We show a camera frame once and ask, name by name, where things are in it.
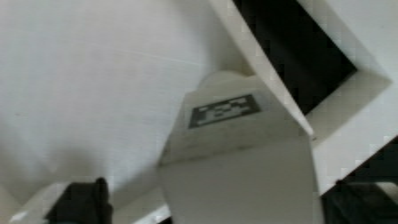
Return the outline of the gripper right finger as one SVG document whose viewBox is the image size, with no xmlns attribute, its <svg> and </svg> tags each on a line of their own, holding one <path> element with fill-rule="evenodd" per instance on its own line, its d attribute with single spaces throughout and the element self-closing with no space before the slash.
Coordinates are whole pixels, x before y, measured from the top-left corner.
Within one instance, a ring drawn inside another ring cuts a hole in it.
<svg viewBox="0 0 398 224">
<path fill-rule="evenodd" d="M 325 224 L 398 224 L 398 184 L 345 182 L 322 196 Z"/>
</svg>

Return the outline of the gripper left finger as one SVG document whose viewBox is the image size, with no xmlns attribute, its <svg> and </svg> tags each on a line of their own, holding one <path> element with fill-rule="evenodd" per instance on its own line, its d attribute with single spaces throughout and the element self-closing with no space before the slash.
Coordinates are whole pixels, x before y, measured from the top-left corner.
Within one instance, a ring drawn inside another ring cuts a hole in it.
<svg viewBox="0 0 398 224">
<path fill-rule="evenodd" d="M 112 224 L 109 183 L 57 182 L 29 199 L 7 224 Z"/>
</svg>

